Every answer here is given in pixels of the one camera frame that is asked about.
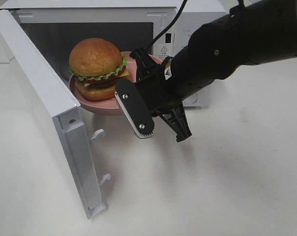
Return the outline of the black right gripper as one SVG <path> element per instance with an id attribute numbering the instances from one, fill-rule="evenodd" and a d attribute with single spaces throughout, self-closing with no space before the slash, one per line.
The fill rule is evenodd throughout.
<path id="1" fill-rule="evenodd" d="M 130 53 L 136 61 L 136 88 L 152 116 L 159 116 L 175 133 L 176 141 L 189 138 L 184 106 L 185 66 L 182 63 L 155 62 L 143 48 Z"/>

